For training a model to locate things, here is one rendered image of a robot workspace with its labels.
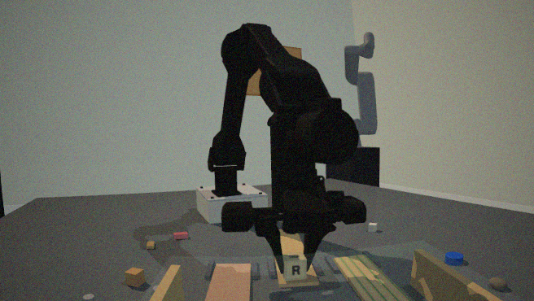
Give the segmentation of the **blue short cylinder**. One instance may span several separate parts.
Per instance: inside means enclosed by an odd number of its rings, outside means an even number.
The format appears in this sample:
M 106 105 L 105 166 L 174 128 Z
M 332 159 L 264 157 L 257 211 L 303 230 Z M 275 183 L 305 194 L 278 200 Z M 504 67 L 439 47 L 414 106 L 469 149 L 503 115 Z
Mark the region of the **blue short cylinder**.
M 462 263 L 463 261 L 463 254 L 461 253 L 457 253 L 457 252 L 447 252 L 446 255 L 452 257 L 453 259 L 455 259 L 456 261 Z

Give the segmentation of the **small pink block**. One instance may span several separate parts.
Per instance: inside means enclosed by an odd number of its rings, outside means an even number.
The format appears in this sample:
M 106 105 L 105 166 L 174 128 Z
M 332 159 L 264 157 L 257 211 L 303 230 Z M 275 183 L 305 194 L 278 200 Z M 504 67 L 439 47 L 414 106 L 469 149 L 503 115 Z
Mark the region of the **small pink block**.
M 182 239 L 182 238 L 188 239 L 188 233 L 187 232 L 174 233 L 174 239 Z

